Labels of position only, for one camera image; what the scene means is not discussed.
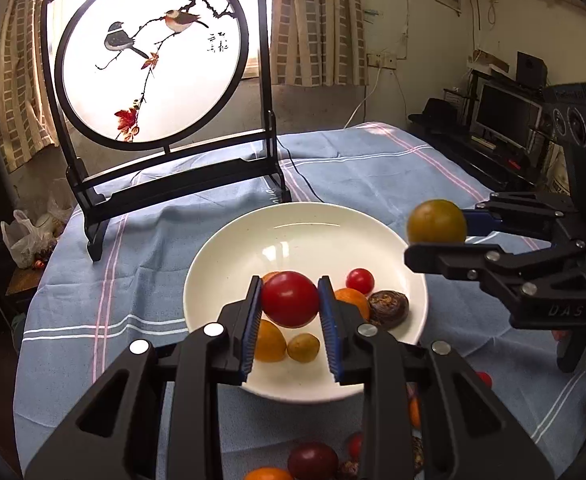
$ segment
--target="silver screw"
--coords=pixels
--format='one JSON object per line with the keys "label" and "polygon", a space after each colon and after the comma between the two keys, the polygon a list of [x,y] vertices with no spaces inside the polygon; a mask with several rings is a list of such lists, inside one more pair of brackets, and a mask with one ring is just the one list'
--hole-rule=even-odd
{"label": "silver screw", "polygon": [[522,293],[526,294],[527,296],[535,296],[535,294],[538,291],[536,284],[531,282],[523,283],[520,288],[522,290]]}
{"label": "silver screw", "polygon": [[224,326],[220,323],[209,323],[204,327],[204,333],[209,337],[216,337],[224,332]]}
{"label": "silver screw", "polygon": [[131,353],[140,355],[146,352],[149,349],[149,347],[150,345],[147,340],[136,339],[128,346],[128,349],[131,351]]}
{"label": "silver screw", "polygon": [[377,326],[369,323],[362,323],[358,326],[358,333],[364,337],[373,337],[377,333]]}
{"label": "silver screw", "polygon": [[451,352],[451,345],[446,341],[434,341],[431,348],[438,355],[448,355]]}
{"label": "silver screw", "polygon": [[500,253],[498,251],[488,251],[484,257],[490,262],[496,262],[500,259]]}

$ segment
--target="orange fruit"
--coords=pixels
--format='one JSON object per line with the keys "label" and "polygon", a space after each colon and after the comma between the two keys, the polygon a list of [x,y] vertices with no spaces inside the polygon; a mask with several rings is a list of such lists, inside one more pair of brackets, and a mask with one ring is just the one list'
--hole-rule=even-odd
{"label": "orange fruit", "polygon": [[244,480],[293,480],[291,473],[277,467],[260,467],[248,473]]}
{"label": "orange fruit", "polygon": [[458,206],[448,200],[427,200],[417,206],[406,222],[410,244],[419,242],[462,242],[467,238],[467,221]]}
{"label": "orange fruit", "polygon": [[420,423],[420,405],[417,403],[417,397],[409,401],[409,418],[411,419],[411,426],[420,430],[422,424]]}
{"label": "orange fruit", "polygon": [[282,332],[270,321],[260,320],[255,343],[255,358],[265,363],[282,361],[287,354],[287,341]]}
{"label": "orange fruit", "polygon": [[371,317],[369,300],[367,300],[367,297],[359,290],[355,290],[354,288],[340,288],[339,290],[336,290],[335,298],[339,301],[354,304],[358,307],[359,313],[365,320],[368,321]]}
{"label": "orange fruit", "polygon": [[276,274],[281,273],[281,270],[273,270],[273,272],[267,272],[265,275],[262,276],[262,282],[266,283],[268,282],[273,276],[275,276]]}

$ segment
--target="black and white bird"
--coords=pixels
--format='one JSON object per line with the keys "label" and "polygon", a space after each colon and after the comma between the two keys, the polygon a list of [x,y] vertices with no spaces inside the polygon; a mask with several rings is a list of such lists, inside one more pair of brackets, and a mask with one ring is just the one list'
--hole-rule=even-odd
{"label": "black and white bird", "polygon": [[166,26],[176,34],[186,30],[193,23],[199,23],[199,25],[204,25],[206,28],[209,28],[206,23],[199,21],[199,16],[197,14],[174,9],[166,11],[164,15],[164,23],[166,23]]}
{"label": "black and white bird", "polygon": [[104,46],[113,52],[121,52],[122,50],[129,48],[144,59],[148,59],[147,54],[133,46],[134,43],[135,40],[129,37],[129,35],[122,29],[122,22],[114,22],[108,28],[108,34],[106,35],[106,38],[104,38]]}

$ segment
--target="ceramic plate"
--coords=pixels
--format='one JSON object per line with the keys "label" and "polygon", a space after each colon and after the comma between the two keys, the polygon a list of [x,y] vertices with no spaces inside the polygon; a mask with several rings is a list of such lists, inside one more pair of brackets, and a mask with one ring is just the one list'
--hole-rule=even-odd
{"label": "ceramic plate", "polygon": [[[215,321],[222,307],[246,296],[251,277],[272,270],[297,270],[314,283],[327,274],[334,289],[345,286],[356,267],[369,269],[375,289],[407,295],[406,321],[390,332],[417,343],[427,314],[423,274],[404,265],[406,242],[383,223],[359,211],[318,202],[279,204],[252,211],[224,226],[199,250],[184,284],[184,317],[189,331]],[[286,340],[309,332],[322,343],[318,357],[300,364],[255,361],[243,387],[283,402],[327,402],[361,392],[340,386],[328,368],[320,319],[298,329],[281,329]]]}

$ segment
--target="beige curtain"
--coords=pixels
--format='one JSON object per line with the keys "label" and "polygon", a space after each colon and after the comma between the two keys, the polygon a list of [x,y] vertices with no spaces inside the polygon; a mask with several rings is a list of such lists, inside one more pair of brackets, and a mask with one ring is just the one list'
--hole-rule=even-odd
{"label": "beige curtain", "polygon": [[360,0],[273,0],[273,84],[366,84]]}
{"label": "beige curtain", "polygon": [[49,144],[57,146],[39,41],[42,0],[9,0],[0,33],[0,151],[14,171]]}

